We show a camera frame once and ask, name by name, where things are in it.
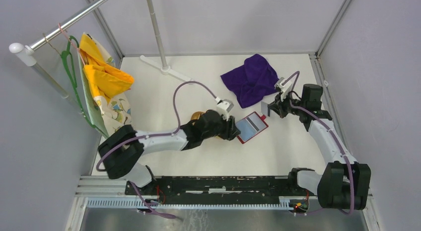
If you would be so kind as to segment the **grey credit card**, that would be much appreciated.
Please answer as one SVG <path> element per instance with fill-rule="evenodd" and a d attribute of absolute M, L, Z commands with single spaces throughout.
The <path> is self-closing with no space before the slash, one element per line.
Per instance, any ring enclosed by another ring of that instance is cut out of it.
<path fill-rule="evenodd" d="M 269 109 L 268 103 L 261 102 L 261 112 L 262 112 L 262 115 L 264 115 L 266 117 L 270 117 L 270 109 Z"/>

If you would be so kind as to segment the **red leather card holder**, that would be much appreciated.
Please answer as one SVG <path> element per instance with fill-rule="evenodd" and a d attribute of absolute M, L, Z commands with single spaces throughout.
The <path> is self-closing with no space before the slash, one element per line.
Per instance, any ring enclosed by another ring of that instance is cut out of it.
<path fill-rule="evenodd" d="M 245 144 L 263 130 L 269 126 L 265 121 L 266 115 L 259 115 L 257 112 L 252 112 L 243 119 L 235 123 L 236 127 L 240 131 L 237 135 L 238 140 L 241 144 Z"/>

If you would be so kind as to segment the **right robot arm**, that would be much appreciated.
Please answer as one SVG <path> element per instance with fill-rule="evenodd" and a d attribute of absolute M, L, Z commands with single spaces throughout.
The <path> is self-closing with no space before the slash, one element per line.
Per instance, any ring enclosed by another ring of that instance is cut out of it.
<path fill-rule="evenodd" d="M 315 194 L 322 208 L 346 213 L 366 207 L 371 179 L 368 164 L 358 162 L 340 140 L 330 113 L 322 108 L 323 88 L 305 84 L 302 96 L 294 99 L 291 83 L 275 86 L 278 94 L 268 111 L 281 118 L 288 114 L 299 117 L 306 131 L 316 142 L 326 167 L 323 174 L 309 168 L 295 169 L 296 176 L 287 181 L 287 190 L 300 195 L 305 190 Z"/>

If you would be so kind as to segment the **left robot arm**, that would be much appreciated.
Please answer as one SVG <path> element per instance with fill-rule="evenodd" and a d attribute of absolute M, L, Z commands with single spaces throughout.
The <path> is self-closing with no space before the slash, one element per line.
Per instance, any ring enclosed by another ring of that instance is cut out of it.
<path fill-rule="evenodd" d="M 142 194 L 150 195 L 156 189 L 156 182 L 151 169 L 138 163 L 142 155 L 191 150 L 209 138 L 231 141 L 238 135 L 240 130 L 236 127 L 235 118 L 230 116 L 225 120 L 214 110 L 206 111 L 175 131 L 153 134 L 124 125 L 98 147 L 100 161 L 97 169 L 105 172 L 109 179 L 121 178 L 132 182 Z"/>

